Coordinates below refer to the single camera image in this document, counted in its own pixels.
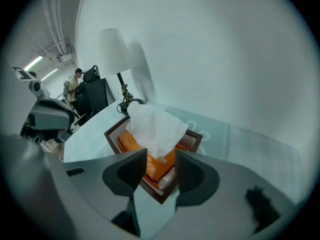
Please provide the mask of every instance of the ceiling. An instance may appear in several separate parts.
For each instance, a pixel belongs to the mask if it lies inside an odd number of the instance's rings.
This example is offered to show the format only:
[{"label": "ceiling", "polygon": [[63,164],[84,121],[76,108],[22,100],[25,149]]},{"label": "ceiling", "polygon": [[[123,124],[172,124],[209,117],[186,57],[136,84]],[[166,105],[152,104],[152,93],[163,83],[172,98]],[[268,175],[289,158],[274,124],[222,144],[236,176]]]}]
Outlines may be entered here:
[{"label": "ceiling", "polygon": [[60,51],[54,42],[45,17],[44,8],[46,6],[44,3],[48,8],[53,32],[58,39],[59,30],[56,30],[54,24],[54,11],[58,16],[58,0],[32,0],[16,21],[16,25],[3,48],[3,53],[9,64],[25,68],[38,56],[42,56],[43,59],[30,69],[37,74],[38,79],[41,79],[56,68],[63,69],[74,61],[77,63],[74,43],[80,2],[81,0],[60,0],[62,35],[66,51],[68,54],[72,54],[72,60],[65,63],[57,59]]}]

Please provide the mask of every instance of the pipe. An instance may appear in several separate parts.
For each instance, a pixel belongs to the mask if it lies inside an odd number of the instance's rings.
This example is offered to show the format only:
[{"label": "pipe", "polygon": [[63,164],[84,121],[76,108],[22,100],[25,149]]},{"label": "pipe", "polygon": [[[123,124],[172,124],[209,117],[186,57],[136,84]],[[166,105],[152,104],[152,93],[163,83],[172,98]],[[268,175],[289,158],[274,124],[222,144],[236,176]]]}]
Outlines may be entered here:
[{"label": "pipe", "polygon": [[77,60],[78,60],[78,26],[79,26],[79,19],[80,19],[80,12],[81,12],[81,9],[82,9],[82,5],[84,3],[84,0],[80,0],[80,3],[79,3],[79,7],[78,7],[78,10],[77,10],[77,14],[76,14],[76,19],[75,19],[75,33],[74,33],[74,43],[75,43],[75,46],[74,46],[74,49],[76,51],[76,56],[77,56]]},{"label": "pipe", "polygon": [[55,35],[54,31],[53,31],[53,27],[52,27],[50,15],[49,15],[49,9],[48,9],[47,0],[42,0],[42,7],[43,7],[45,20],[46,20],[46,23],[48,25],[48,28],[49,28],[50,34],[52,36],[52,39],[53,39],[54,43],[56,44],[56,47],[58,48],[60,54],[63,54],[63,51],[61,50],[61,48],[60,48],[60,46],[58,44],[58,40],[56,38],[56,35]]},{"label": "pipe", "polygon": [[58,36],[59,44],[62,47],[63,54],[66,54],[65,47],[62,44],[61,32],[60,32],[59,24],[58,24],[56,2],[57,2],[56,0],[51,0],[53,23],[54,23],[55,31],[56,31],[57,36]]},{"label": "pipe", "polygon": [[62,24],[61,24],[61,16],[60,16],[60,0],[58,0],[58,22],[59,22],[59,29],[60,29],[60,33],[61,33],[61,37],[62,37],[62,45],[64,47],[64,50],[67,52],[67,48],[66,48],[66,42],[64,39],[64,33],[62,31]]},{"label": "pipe", "polygon": [[[25,25],[23,25],[23,28],[24,28],[25,32],[33,39],[33,41],[35,41],[35,43],[46,53],[46,55],[48,55],[49,58],[51,58],[50,54],[45,50],[45,48],[43,48],[43,47],[41,46],[41,44],[35,39],[35,37],[34,37],[34,36],[29,32],[29,30],[25,27]],[[59,68],[62,68],[61,65],[60,65],[58,62],[56,62],[54,58],[52,58],[52,60],[53,60],[53,62],[54,62],[55,64],[58,65]]]}]

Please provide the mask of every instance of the wooden tissue box frame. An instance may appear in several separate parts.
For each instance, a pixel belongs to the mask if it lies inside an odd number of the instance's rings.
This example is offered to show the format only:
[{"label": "wooden tissue box frame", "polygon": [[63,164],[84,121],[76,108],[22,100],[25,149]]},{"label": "wooden tissue box frame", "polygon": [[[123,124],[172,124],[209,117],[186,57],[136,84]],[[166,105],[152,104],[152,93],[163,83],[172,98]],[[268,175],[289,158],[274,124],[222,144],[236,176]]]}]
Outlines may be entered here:
[{"label": "wooden tissue box frame", "polygon": [[[119,122],[117,122],[114,126],[112,126],[109,130],[107,130],[104,133],[104,136],[110,144],[114,154],[122,153],[118,146],[117,139],[118,136],[120,136],[126,131],[125,128],[129,122],[130,116],[127,115],[125,118],[121,119]],[[188,151],[196,152],[202,137],[202,135],[194,131],[186,130],[185,135],[182,137],[179,143],[182,144]],[[175,190],[177,185],[178,177],[176,174],[173,176],[173,179],[171,180],[169,185],[163,190],[158,190],[154,187],[151,187],[144,179],[142,179],[140,182],[140,186],[160,204],[163,204],[166,201],[168,196]]]}]

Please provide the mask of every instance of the office chair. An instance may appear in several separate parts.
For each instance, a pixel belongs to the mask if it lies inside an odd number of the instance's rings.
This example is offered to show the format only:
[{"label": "office chair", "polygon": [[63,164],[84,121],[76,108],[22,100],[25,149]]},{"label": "office chair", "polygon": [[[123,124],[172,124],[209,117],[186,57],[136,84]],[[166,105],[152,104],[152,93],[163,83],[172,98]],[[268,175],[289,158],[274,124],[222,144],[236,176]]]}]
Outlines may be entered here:
[{"label": "office chair", "polygon": [[107,80],[100,78],[95,67],[96,65],[83,75],[83,81],[92,110],[101,111],[109,105],[106,92]]},{"label": "office chair", "polygon": [[83,74],[83,83],[75,89],[75,98],[81,108],[86,112],[82,115],[74,125],[82,126],[90,118],[95,116],[101,110],[108,106],[106,82],[107,80],[100,79],[96,65]]}]

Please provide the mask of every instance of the table lamp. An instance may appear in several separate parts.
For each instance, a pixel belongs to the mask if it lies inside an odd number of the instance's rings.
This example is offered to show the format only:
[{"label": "table lamp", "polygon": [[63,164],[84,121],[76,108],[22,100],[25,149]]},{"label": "table lamp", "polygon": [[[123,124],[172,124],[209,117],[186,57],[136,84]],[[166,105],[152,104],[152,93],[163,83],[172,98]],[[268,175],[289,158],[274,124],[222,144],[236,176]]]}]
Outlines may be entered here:
[{"label": "table lamp", "polygon": [[128,115],[127,108],[132,101],[143,104],[141,99],[133,99],[128,92],[128,85],[124,83],[121,72],[131,69],[132,65],[129,59],[128,49],[125,40],[118,28],[108,28],[101,31],[96,37],[97,43],[97,65],[101,78],[107,78],[117,75],[121,84],[123,102],[120,103],[121,111],[124,115]]}]

